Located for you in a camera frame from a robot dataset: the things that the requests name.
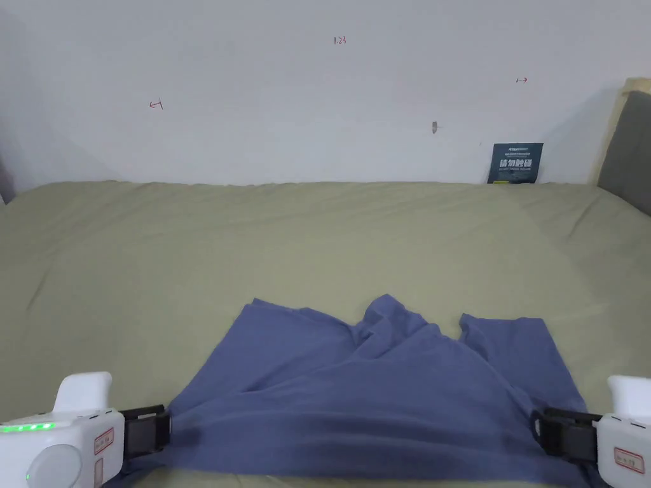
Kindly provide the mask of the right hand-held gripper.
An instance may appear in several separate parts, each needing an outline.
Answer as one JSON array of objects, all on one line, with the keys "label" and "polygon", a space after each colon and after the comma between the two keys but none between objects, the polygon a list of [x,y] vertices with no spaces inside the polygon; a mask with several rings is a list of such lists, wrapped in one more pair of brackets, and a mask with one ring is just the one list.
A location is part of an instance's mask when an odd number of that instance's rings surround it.
[{"label": "right hand-held gripper", "polygon": [[650,378],[608,378],[608,414],[544,408],[530,415],[530,429],[545,453],[596,467],[610,487],[650,487]]}]

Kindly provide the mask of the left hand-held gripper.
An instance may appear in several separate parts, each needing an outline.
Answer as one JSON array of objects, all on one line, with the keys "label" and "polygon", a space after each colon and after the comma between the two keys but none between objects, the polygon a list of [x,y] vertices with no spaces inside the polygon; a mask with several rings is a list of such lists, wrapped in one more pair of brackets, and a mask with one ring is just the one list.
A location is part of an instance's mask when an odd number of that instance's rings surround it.
[{"label": "left hand-held gripper", "polygon": [[129,410],[109,406],[112,376],[67,376],[51,412],[1,425],[2,487],[102,487],[129,462],[170,442],[164,405]]}]

